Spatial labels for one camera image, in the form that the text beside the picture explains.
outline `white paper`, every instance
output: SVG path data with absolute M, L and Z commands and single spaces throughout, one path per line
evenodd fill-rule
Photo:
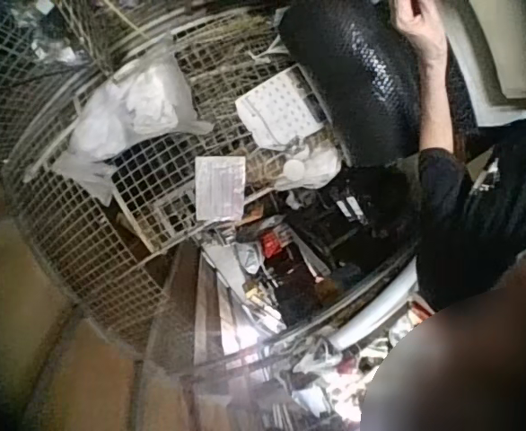
M 47 15 L 54 8 L 54 4 L 49 0 L 38 0 L 36 2 L 36 9 L 42 12 L 44 15 Z
M 198 221 L 239 221 L 245 205 L 245 157 L 195 159 Z

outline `plastic wrap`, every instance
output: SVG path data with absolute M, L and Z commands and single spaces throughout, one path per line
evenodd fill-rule
M 51 169 L 75 180 L 107 206 L 115 169 L 104 169 L 102 161 L 166 133 L 203 135 L 212 129 L 210 123 L 197 120 L 191 89 L 170 42 L 162 41 L 95 91 L 80 115 L 69 147 Z
M 245 157 L 195 159 L 197 220 L 241 220 L 245 204 Z
M 283 174 L 276 180 L 276 190 L 320 189 L 333 180 L 341 170 L 341 157 L 332 144 L 323 143 L 306 158 L 290 158 Z

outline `wire mesh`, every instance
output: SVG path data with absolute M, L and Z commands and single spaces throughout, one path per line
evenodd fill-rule
M 176 58 L 188 78 L 201 119 L 214 123 L 207 136 L 169 134 L 135 145 L 118 156 L 114 183 L 145 237 L 166 249 L 197 229 L 195 158 L 245 155 L 248 193 L 268 185 L 281 160 L 258 149 L 243 126 L 235 100 L 291 65 L 289 57 L 258 62 L 275 38 L 270 16 L 225 13 L 186 26 L 174 34 Z
M 75 71 L 39 61 L 34 31 L 19 26 L 0 2 L 0 171 L 25 128 Z
M 110 39 L 105 26 L 95 18 L 91 0 L 55 0 L 70 30 L 86 48 L 98 68 L 111 75 Z
M 173 245 L 174 239 L 182 240 L 197 228 L 193 207 L 195 156 L 245 154 L 254 166 L 271 159 L 268 152 L 257 151 L 234 108 L 237 97 L 291 63 L 287 57 L 278 57 L 262 64 L 247 54 L 249 50 L 257 54 L 271 43 L 274 34 L 270 17 L 271 13 L 240 10 L 203 19 L 176 32 L 178 61 L 192 87 L 197 110 L 202 118 L 215 123 L 215 131 L 203 137 L 163 136 L 135 145 L 113 160 L 118 166 L 114 181 L 121 197 L 137 214 L 146 234 L 164 251 L 166 244 Z M 45 264 L 101 327 L 143 352 L 154 316 L 159 314 L 166 325 L 178 329 L 180 337 L 173 339 L 173 347 L 187 354 L 170 361 L 183 366 L 193 341 L 188 336 L 193 331 L 188 312 L 181 314 L 173 292 L 164 291 L 141 257 L 128 248 L 106 208 L 73 181 L 45 169 L 67 147 L 69 136 L 58 141 L 59 137 L 105 80 L 105 75 L 91 69 L 76 73 L 69 82 L 57 86 L 55 90 L 66 89 L 58 94 L 58 100 L 39 106 L 43 111 L 31 125 L 32 114 L 21 120 L 22 127 L 13 135 L 20 142 L 4 169 L 6 194 Z M 45 162 L 35 177 L 23 182 L 30 166 L 42 158 Z M 268 163 L 269 170 L 275 162 Z M 263 187 L 255 181 L 251 186 L 250 193 Z M 173 193 L 177 196 L 166 198 Z M 173 221 L 169 216 L 179 219 Z M 176 227 L 173 232 L 166 227 L 166 219 Z

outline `white plastic bag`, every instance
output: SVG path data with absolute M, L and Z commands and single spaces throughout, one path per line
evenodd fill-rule
M 275 190 L 320 189 L 333 180 L 341 170 L 341 157 L 332 144 L 323 143 L 312 150 L 305 160 L 289 159 L 283 174 L 275 182 Z
M 204 135 L 212 129 L 212 124 L 197 120 L 191 89 L 171 43 L 163 40 L 95 91 L 80 115 L 69 147 L 51 170 L 75 180 L 107 206 L 115 168 L 102 161 L 166 133 Z
M 259 268 L 263 264 L 265 258 L 261 252 L 261 246 L 258 242 L 249 242 L 243 244 L 235 243 L 235 250 L 237 251 L 237 258 L 241 266 L 251 275 L 257 274 Z

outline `black object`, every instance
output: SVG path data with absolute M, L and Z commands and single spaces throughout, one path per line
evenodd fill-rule
M 319 87 L 355 166 L 416 152 L 420 119 L 416 53 L 390 24 L 385 2 L 295 0 L 281 39 Z M 455 132 L 476 128 L 466 84 L 450 55 L 448 89 Z

